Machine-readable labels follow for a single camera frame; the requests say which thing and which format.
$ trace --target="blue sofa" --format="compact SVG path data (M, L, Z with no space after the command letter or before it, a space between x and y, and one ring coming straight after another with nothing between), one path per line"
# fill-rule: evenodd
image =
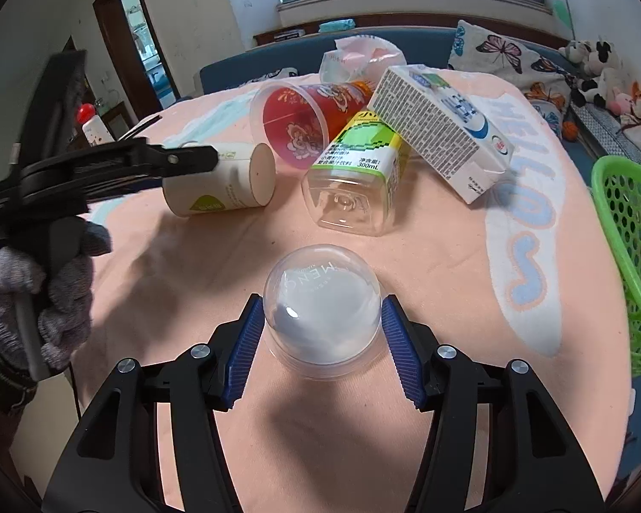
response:
M309 35L275 42L207 65L200 70L204 94L234 88L250 79L282 68L297 68L300 75L317 73L323 54L335 49L335 39L357 34L375 35L396 44L408 63L446 69L456 30L446 27L366 27ZM568 71L573 67L556 50L522 41Z

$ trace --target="pink tablecloth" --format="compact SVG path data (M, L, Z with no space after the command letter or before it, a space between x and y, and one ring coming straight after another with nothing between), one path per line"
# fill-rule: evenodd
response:
M626 429L628 335L620 278L590 196L516 89L481 74L443 75L469 94L502 98L491 115L517 146L516 191L499 190L468 207L422 160L412 160L395 229L375 239L316 227L304 207L301 172L282 163L265 209L180 219L160 189L103 205L93 218L109 227L115 250L96 260L94 333L74 363L84 402L118 360L158 363L207 341L216 325L238 317L251 292L262 292L282 256L333 243L365 258L411 319L430 325L440 342L494 365L527 359L605 494ZM145 134L162 143L218 106L201 127L208 140L251 141L246 102L233 98L253 88L175 105ZM477 102L494 111L489 100ZM402 511L430 420L405 399L388 354L340 382L311 382L287 371L263 342L243 399L217 413L249 513ZM479 430L486 429L481 422ZM166 408L159 438L166 499L179 506ZM477 465L473 495L482 484Z

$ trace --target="clear plastic cup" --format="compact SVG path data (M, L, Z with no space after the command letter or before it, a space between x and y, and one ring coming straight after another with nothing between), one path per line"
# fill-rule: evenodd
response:
M269 83L251 102L254 140L268 142L288 164L308 169L371 95L373 90L362 81Z
M377 277L342 247L312 245L282 258L268 275L264 312L268 348L304 377L348 375L386 348Z

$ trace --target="person's arm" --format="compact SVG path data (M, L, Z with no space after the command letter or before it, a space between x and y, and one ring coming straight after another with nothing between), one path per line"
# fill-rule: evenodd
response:
M53 372L66 368L73 351L90 334L93 264L90 257L111 251L109 233L88 224L81 254L49 282L31 257L11 248L0 249L0 467L16 476L9 448L22 412L35 396L37 384L29 377L28 363L16 323L14 295L43 289L52 306L38 318L41 353Z

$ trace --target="red plastic cup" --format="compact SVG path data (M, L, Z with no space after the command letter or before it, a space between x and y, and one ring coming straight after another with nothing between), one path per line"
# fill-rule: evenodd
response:
M257 142L268 141L285 162L308 169L372 95L362 81L271 83L251 103L251 129Z

